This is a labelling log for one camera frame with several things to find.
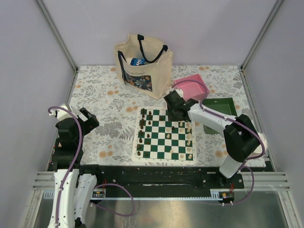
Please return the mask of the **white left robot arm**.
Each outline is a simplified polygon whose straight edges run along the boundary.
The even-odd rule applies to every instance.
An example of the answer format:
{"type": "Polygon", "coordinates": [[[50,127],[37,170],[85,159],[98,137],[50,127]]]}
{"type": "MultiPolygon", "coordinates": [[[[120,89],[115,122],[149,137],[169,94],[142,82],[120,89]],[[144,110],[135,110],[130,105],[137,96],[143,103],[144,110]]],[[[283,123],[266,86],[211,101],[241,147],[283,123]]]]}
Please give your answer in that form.
{"type": "Polygon", "coordinates": [[[103,183],[97,166],[85,171],[80,162],[84,137],[99,126],[95,115],[85,108],[75,115],[66,104],[48,109],[57,118],[58,137],[49,169],[54,173],[55,190],[50,228],[84,228],[85,213],[93,188],[103,183]]]}

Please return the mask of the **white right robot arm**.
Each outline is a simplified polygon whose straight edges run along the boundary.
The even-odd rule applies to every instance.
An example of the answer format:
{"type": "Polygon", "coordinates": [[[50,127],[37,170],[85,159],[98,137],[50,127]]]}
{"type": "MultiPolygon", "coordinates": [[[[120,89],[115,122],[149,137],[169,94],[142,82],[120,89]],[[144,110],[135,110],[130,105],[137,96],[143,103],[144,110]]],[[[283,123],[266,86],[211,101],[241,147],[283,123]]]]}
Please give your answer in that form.
{"type": "Polygon", "coordinates": [[[240,171],[248,160],[264,156],[265,140],[262,140],[247,115],[233,116],[206,107],[202,101],[184,100],[176,90],[164,97],[169,120],[201,123],[220,133],[228,155],[216,176],[217,184],[227,188],[233,183],[233,175],[240,171]]]}

